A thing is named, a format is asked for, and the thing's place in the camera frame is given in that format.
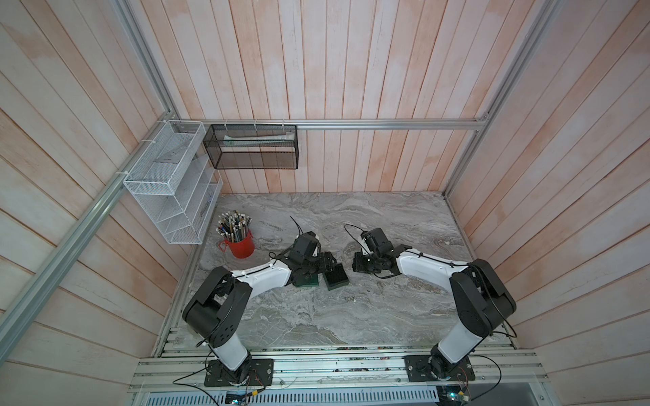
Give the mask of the small green box base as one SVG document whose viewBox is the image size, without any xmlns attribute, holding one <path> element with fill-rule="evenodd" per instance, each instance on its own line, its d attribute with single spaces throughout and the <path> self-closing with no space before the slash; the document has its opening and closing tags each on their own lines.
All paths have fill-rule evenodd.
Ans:
<svg viewBox="0 0 650 406">
<path fill-rule="evenodd" d="M 350 283 L 350 279 L 340 263 L 336 264 L 332 270 L 325 272 L 323 277 L 329 291 L 342 288 Z"/>
</svg>

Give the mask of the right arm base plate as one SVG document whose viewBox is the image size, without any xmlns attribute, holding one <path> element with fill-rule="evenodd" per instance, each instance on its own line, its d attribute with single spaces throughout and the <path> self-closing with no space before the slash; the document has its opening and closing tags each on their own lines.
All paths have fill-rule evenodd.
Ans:
<svg viewBox="0 0 650 406">
<path fill-rule="evenodd" d="M 470 382 L 476 379 L 468 356 L 455 364 L 438 355 L 408 355 L 404 362 L 410 382 Z"/>
</svg>

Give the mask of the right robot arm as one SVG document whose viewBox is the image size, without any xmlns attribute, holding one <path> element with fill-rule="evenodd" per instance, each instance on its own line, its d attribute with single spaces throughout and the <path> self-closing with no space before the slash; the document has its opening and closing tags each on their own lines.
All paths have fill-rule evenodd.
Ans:
<svg viewBox="0 0 650 406">
<path fill-rule="evenodd" d="M 409 245 L 393 245 L 381 228 L 363 230 L 360 246 L 362 250 L 353 260 L 355 272 L 378 275 L 389 271 L 393 277 L 421 279 L 453 295 L 459 321 L 433 347 L 427 360 L 437 377 L 463 362 L 516 312 L 516 301 L 485 260 L 454 262 Z"/>
</svg>

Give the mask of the small green box lid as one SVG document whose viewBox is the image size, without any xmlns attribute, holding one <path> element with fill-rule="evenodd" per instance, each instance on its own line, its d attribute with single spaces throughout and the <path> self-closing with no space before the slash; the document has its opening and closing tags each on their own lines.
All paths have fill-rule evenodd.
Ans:
<svg viewBox="0 0 650 406">
<path fill-rule="evenodd" d="M 298 288 L 309 288 L 309 287 L 318 287 L 319 286 L 319 275 L 318 274 L 302 274 L 297 276 L 293 283 L 294 286 Z"/>
</svg>

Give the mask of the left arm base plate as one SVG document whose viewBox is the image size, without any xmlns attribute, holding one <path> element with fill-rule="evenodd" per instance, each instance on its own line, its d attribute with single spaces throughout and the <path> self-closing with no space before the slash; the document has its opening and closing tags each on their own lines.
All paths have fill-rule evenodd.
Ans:
<svg viewBox="0 0 650 406">
<path fill-rule="evenodd" d="M 206 369 L 205 387 L 271 386 L 273 359 L 247 358 L 236 370 L 228 369 L 220 360 L 211 360 Z"/>
</svg>

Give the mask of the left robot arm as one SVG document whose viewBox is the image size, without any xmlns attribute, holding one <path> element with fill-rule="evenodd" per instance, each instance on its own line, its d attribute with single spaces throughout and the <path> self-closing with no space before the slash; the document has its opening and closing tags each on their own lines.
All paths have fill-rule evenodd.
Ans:
<svg viewBox="0 0 650 406">
<path fill-rule="evenodd" d="M 316 234 L 302 233 L 290 247 L 270 255 L 266 264 L 240 271 L 214 268 L 187 303 L 182 318 L 202 337 L 222 367 L 241 371 L 251 355 L 237 329 L 249 301 L 273 289 L 305 286 L 320 275 L 331 289 L 347 280 L 343 265 L 331 252 L 322 250 Z"/>
</svg>

